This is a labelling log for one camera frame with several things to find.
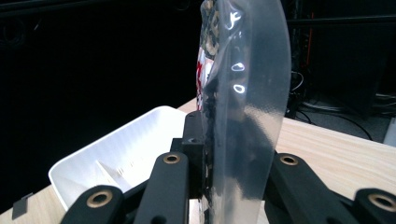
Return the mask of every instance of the black cable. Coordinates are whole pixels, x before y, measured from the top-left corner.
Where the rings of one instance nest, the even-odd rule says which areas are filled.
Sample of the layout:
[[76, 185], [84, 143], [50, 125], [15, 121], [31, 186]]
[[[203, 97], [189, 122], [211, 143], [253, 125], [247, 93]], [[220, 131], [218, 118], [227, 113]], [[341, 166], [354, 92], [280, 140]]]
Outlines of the black cable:
[[347, 121], [349, 121], [349, 122], [355, 124], [356, 126], [358, 126], [358, 127], [367, 135], [367, 137], [368, 137], [371, 141], [373, 141], [373, 138], [372, 138], [372, 136], [369, 134], [369, 132], [367, 132], [367, 130], [365, 130], [363, 127], [361, 127], [361, 125], [359, 125], [359, 123], [353, 121], [352, 119], [348, 119], [348, 118], [346, 118], [346, 117], [339, 116], [339, 115], [334, 115], [334, 114], [321, 113], [321, 112], [317, 112], [317, 113], [323, 114], [323, 115], [334, 116], [334, 117], [337, 117], [337, 118], [340, 118], [340, 119], [345, 119], [345, 120], [347, 120]]
[[373, 138], [372, 138], [372, 136], [369, 134], [369, 132], [367, 132], [363, 127], [361, 127], [357, 122], [353, 121], [352, 119], [348, 119], [348, 118], [346, 118], [346, 117], [339, 116], [339, 115], [331, 115], [331, 116], [335, 116], [335, 117], [340, 118], [340, 119], [345, 119], [345, 120], [347, 120], [347, 121], [349, 121], [349, 122], [351, 122], [351, 123], [354, 123], [356, 126], [358, 126], [362, 131], [364, 131], [364, 132], [367, 134], [367, 137], [368, 137], [371, 141], [373, 141]]
[[297, 119], [300, 119], [300, 120], [302, 120], [302, 121], [306, 121], [306, 122], [309, 123], [309, 124], [317, 125], [316, 123], [312, 122], [311, 118], [309, 118], [303, 111], [297, 110], [297, 112], [299, 112], [299, 113], [302, 114], [304, 117], [306, 117], [307, 120], [300, 119], [299, 117], [296, 116]]

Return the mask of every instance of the white container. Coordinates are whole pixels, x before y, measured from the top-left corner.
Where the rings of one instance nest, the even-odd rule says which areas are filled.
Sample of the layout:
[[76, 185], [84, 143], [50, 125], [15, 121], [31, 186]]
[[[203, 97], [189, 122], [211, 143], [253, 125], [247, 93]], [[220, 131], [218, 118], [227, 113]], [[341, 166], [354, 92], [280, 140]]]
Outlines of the white container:
[[97, 185], [125, 192], [147, 180], [158, 156], [182, 137], [186, 113], [159, 106], [55, 163], [49, 180], [67, 211]]

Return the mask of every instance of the dark background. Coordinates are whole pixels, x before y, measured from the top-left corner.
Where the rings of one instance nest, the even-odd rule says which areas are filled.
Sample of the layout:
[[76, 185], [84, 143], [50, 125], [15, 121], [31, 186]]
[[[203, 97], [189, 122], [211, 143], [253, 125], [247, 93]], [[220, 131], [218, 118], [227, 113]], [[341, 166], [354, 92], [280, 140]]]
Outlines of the dark background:
[[25, 43], [0, 50], [0, 214], [49, 185], [56, 161], [195, 96], [199, 4], [173, 6], [112, 1], [19, 17]]

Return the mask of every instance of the white plastic tray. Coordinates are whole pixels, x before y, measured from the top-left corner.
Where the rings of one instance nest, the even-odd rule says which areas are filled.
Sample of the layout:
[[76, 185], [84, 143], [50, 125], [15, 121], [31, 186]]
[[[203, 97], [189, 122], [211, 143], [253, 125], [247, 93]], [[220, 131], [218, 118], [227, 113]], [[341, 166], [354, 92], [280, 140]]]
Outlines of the white plastic tray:
[[64, 209], [94, 186], [125, 192], [148, 179], [157, 157], [182, 136], [185, 116], [170, 106], [156, 107], [55, 163], [49, 180]]

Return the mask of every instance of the light wood surface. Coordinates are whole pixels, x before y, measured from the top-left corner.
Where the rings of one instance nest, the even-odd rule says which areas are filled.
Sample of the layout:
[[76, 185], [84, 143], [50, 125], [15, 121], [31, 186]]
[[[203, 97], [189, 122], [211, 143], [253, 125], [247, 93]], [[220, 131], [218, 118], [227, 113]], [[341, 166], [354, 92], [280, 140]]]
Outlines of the light wood surface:
[[[186, 113], [195, 110], [195, 100], [179, 109]], [[329, 189], [349, 199], [361, 188], [396, 194], [396, 147], [284, 119], [276, 151], [302, 158]], [[14, 221], [11, 214], [12, 208], [0, 216], [0, 223], [59, 223], [64, 209], [48, 186], [29, 198], [27, 214]], [[263, 211], [259, 223], [267, 223]]]

